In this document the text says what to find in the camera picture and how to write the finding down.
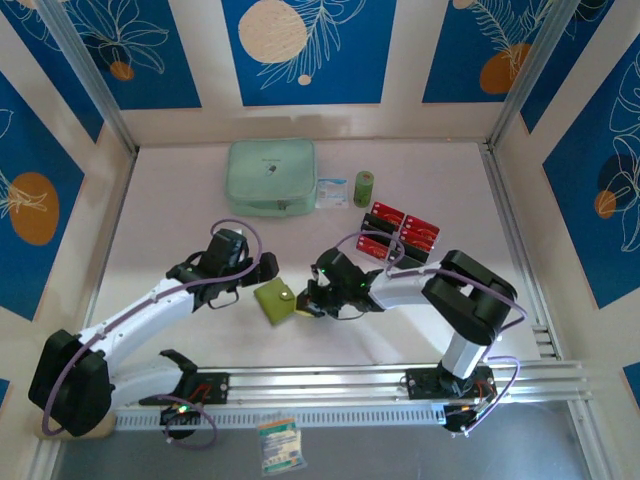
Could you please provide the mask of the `olive green card holder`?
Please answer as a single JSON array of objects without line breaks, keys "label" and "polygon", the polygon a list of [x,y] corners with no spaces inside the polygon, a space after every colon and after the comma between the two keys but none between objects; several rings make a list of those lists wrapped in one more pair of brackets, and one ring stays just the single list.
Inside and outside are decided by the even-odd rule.
[{"label": "olive green card holder", "polygon": [[281,324],[295,311],[296,297],[280,277],[256,288],[254,297],[272,326]]}]

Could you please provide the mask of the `red credit card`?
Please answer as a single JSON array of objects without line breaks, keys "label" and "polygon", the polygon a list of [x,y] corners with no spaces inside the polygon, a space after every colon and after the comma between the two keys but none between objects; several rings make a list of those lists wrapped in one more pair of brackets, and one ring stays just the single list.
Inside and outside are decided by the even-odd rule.
[{"label": "red credit card", "polygon": [[387,245],[364,235],[357,238],[355,249],[359,254],[380,262],[386,262],[389,255]]},{"label": "red credit card", "polygon": [[405,213],[390,207],[381,202],[375,202],[371,209],[371,214],[396,227],[401,227],[404,223]]},{"label": "red credit card", "polygon": [[423,236],[408,229],[400,230],[399,239],[405,244],[425,252],[430,252],[434,245],[434,241],[431,237]]},{"label": "red credit card", "polygon": [[421,237],[431,239],[437,239],[440,233],[439,227],[412,215],[406,216],[403,228]]}]

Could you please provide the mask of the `red packets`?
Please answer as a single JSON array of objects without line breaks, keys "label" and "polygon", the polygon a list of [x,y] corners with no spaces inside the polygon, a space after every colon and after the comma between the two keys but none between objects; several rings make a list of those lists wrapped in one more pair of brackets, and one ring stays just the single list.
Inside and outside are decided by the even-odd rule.
[{"label": "red packets", "polygon": [[432,223],[378,201],[364,215],[361,230],[376,235],[358,237],[355,249],[360,254],[402,270],[426,265],[441,232]]}]

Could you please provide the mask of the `mint green zip pouch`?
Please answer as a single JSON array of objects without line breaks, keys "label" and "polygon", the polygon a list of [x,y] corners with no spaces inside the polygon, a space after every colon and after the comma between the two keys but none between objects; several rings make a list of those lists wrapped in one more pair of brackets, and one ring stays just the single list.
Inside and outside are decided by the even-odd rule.
[{"label": "mint green zip pouch", "polygon": [[312,140],[253,139],[231,144],[225,197],[237,216],[287,217],[315,209],[317,164]]}]

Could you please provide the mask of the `white blue sachet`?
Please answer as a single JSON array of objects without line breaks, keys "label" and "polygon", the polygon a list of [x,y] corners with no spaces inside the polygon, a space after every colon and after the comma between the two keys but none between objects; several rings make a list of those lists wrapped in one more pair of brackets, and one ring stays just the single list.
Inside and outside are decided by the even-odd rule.
[{"label": "white blue sachet", "polygon": [[317,209],[348,208],[348,181],[339,178],[320,178],[317,182],[315,207]]}]

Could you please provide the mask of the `green cylinder can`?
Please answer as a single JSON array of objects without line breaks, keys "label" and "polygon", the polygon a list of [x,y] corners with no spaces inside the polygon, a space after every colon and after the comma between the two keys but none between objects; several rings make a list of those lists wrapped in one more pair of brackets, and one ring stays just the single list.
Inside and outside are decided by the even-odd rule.
[{"label": "green cylinder can", "polygon": [[370,171],[360,171],[356,175],[353,203],[356,207],[365,208],[371,202],[375,177]]}]

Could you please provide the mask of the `green orange plastic packet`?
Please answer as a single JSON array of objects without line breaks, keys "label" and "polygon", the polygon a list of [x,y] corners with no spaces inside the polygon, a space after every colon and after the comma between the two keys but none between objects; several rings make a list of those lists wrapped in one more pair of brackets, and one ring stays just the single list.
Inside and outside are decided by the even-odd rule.
[{"label": "green orange plastic packet", "polygon": [[288,473],[307,465],[302,454],[302,432],[294,418],[261,424],[257,431],[263,476]]}]

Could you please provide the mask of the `grey metal panel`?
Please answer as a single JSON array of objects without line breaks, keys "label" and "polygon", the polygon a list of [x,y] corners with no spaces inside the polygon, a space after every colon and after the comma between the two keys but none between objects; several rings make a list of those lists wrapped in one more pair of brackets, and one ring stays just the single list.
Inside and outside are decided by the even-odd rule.
[{"label": "grey metal panel", "polygon": [[202,452],[116,432],[66,444],[51,480],[591,480],[575,440],[540,422],[467,439],[433,427],[312,428],[302,453],[305,467],[264,476],[254,430],[223,430]]}]

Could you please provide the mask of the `black connector module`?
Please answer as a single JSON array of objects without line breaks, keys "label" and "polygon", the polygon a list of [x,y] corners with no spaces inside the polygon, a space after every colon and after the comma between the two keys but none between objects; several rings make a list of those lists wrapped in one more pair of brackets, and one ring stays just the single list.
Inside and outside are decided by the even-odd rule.
[{"label": "black connector module", "polygon": [[467,435],[477,423],[477,405],[445,406],[444,428],[454,435]]},{"label": "black connector module", "polygon": [[172,404],[160,412],[160,425],[169,440],[183,440],[195,433],[201,414],[185,404]]}]

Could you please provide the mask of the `beige foam block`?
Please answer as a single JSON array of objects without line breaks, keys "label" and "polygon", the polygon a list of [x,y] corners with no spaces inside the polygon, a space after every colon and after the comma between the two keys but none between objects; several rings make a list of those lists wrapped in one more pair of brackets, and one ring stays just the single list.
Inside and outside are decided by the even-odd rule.
[{"label": "beige foam block", "polygon": [[33,421],[33,433],[34,435],[43,440],[57,440],[57,441],[76,441],[76,440],[91,440],[100,439],[109,436],[115,429],[116,416],[113,413],[109,413],[104,419],[102,419],[98,425],[90,430],[88,433],[82,436],[73,436],[68,431],[63,431],[56,435],[46,435],[42,430],[42,417],[36,417]]}]

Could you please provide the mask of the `aluminium mounting rail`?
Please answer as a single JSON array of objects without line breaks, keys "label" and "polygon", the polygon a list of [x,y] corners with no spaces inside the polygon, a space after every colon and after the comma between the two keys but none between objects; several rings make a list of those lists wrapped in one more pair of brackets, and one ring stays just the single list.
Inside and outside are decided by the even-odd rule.
[{"label": "aluminium mounting rail", "polygon": [[[376,366],[274,367],[206,369],[230,375],[226,405],[258,407],[329,407],[387,405],[410,401],[465,404],[485,399],[411,400],[405,372],[433,364]],[[493,361],[493,385],[503,403],[590,400],[586,370],[575,361]]]}]

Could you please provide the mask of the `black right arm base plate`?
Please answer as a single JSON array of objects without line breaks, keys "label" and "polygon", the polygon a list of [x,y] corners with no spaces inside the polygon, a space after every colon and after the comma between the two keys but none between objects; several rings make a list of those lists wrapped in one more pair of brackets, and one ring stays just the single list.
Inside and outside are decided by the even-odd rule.
[{"label": "black right arm base plate", "polygon": [[493,371],[486,365],[477,366],[465,379],[454,376],[440,364],[434,368],[407,369],[405,379],[411,400],[480,400],[497,395]]}]

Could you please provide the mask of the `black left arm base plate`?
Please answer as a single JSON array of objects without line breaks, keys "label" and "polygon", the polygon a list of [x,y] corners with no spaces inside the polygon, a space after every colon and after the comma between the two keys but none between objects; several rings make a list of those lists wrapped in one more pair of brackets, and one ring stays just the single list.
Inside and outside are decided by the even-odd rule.
[{"label": "black left arm base plate", "polygon": [[168,405],[160,395],[172,395],[194,404],[224,405],[227,403],[230,375],[227,372],[191,372],[181,377],[168,387],[154,389],[152,395],[141,398],[138,403],[143,406]]}]

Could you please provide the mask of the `aluminium side rail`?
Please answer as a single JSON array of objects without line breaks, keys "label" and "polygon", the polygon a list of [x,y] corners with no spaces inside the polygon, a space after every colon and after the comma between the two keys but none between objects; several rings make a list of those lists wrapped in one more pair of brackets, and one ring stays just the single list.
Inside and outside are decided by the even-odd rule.
[{"label": "aluminium side rail", "polygon": [[505,233],[509,254],[515,267],[517,279],[521,284],[518,288],[520,304],[528,311],[529,324],[536,337],[540,356],[545,360],[564,360],[546,299],[529,260],[516,210],[499,162],[490,145],[481,144],[480,152]]},{"label": "aluminium side rail", "polygon": [[91,256],[87,263],[81,295],[75,312],[75,332],[91,325],[137,158],[138,150],[135,150],[115,169],[114,180],[107,189],[108,196],[105,206],[97,216],[96,237],[92,244]]}]

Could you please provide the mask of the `aluminium frame post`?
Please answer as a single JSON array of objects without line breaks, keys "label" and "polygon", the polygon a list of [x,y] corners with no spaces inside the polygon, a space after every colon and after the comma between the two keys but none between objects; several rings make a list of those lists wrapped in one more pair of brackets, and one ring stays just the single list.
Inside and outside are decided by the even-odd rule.
[{"label": "aluminium frame post", "polygon": [[506,96],[494,126],[486,139],[490,153],[494,153],[507,133],[549,58],[560,41],[565,28],[576,12],[580,0],[554,0],[515,81]]},{"label": "aluminium frame post", "polygon": [[57,0],[34,0],[34,4],[101,117],[125,151],[135,160],[138,146],[121,115],[115,98],[69,16]]}]

